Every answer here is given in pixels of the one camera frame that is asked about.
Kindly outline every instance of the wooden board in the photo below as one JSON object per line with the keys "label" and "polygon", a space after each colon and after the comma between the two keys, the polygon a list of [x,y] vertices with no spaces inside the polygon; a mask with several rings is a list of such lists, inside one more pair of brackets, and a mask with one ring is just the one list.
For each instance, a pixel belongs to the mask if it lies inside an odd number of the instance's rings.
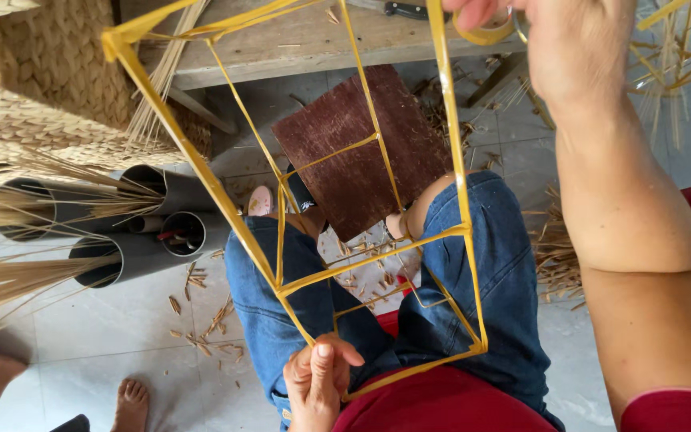
{"label": "wooden board", "polygon": [[[269,0],[212,0],[197,25],[208,24],[249,11]],[[421,0],[407,3],[422,4]],[[120,0],[123,21],[143,15],[171,3],[171,0]],[[224,36],[216,51],[231,78],[242,82],[291,74],[318,72],[355,66],[348,32],[344,24],[331,24],[325,10],[340,17],[336,2],[317,3],[290,14],[255,24]],[[154,31],[172,34],[179,13],[172,14]],[[435,58],[427,22],[349,6],[359,54],[364,65],[411,62]],[[489,46],[472,44],[457,34],[447,23],[448,49],[452,57],[527,50],[512,34],[504,42]],[[299,46],[280,47],[292,44]],[[157,64],[166,43],[145,41],[140,46],[140,59],[149,70]],[[178,64],[173,85],[181,90],[225,84],[223,73],[204,42],[187,44]]]}
{"label": "wooden board", "polygon": [[[365,68],[365,74],[399,197],[403,205],[408,204],[452,170],[451,153],[393,66],[371,66]],[[375,131],[358,74],[274,124],[271,130],[296,167],[359,142]],[[377,140],[306,168],[300,177],[343,241],[398,211]]]}

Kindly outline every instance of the red shirt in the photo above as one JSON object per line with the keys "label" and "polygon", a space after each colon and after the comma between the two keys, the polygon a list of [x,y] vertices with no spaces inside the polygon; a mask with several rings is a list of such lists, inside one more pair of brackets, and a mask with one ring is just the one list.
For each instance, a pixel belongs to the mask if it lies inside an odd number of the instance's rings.
{"label": "red shirt", "polygon": [[[621,432],[691,432],[691,390],[641,395],[625,409],[621,423]],[[484,380],[447,366],[412,375],[354,400],[341,412],[332,432],[373,430],[555,431],[527,405]]]}

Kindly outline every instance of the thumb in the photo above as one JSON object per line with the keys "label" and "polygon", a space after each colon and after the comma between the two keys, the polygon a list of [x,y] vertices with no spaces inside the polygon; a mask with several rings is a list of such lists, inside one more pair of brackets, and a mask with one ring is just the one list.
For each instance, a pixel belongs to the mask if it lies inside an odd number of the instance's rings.
{"label": "thumb", "polygon": [[327,400],[327,394],[334,386],[332,364],[335,351],[327,343],[318,343],[311,356],[311,392],[310,397]]}

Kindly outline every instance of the blue jeans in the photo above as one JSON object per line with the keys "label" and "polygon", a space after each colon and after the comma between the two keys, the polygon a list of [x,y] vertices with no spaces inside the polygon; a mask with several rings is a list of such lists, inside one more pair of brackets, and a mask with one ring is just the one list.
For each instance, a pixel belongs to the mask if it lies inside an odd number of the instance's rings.
{"label": "blue jeans", "polygon": [[[545,370],[551,361],[537,336],[535,263],[519,203],[503,179],[493,172],[469,174],[466,181],[489,351],[458,360],[451,366],[519,399],[563,430],[561,421],[546,410],[543,402],[548,392]],[[250,217],[245,222],[276,271],[278,221]],[[436,235],[460,222],[452,184],[431,202],[423,236]],[[244,326],[255,371],[266,397],[282,416],[283,410],[290,411],[282,369],[290,355],[303,349],[306,342],[233,232],[226,245],[225,259],[234,305]],[[285,283],[324,270],[316,241],[289,224],[284,230],[283,266]],[[463,237],[442,238],[424,247],[422,283],[417,289],[424,304],[443,299],[429,269],[449,290],[471,326],[478,329],[473,280]],[[333,330],[332,315],[336,311],[361,303],[334,279],[297,290],[288,299],[303,328],[313,338]],[[472,343],[447,303],[422,308],[415,296],[407,296],[401,302],[398,316],[399,334],[395,340],[380,328],[367,308],[338,319],[340,338],[353,344],[365,359],[364,366],[351,368],[349,391],[378,374],[462,353]],[[289,425],[290,421],[282,417],[281,430]]]}

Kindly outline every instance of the hand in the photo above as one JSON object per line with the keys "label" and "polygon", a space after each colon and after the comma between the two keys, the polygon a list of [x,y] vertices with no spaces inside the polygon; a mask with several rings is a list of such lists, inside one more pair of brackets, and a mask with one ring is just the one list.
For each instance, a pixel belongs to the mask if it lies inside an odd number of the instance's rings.
{"label": "hand", "polygon": [[624,96],[634,0],[442,0],[460,9],[457,24],[474,28],[498,8],[525,9],[535,92],[554,119],[616,108]]}
{"label": "hand", "polygon": [[351,366],[364,358],[334,333],[323,334],[316,344],[293,353],[284,366],[284,383],[293,420],[290,431],[330,432],[340,414],[340,398],[348,389]]}

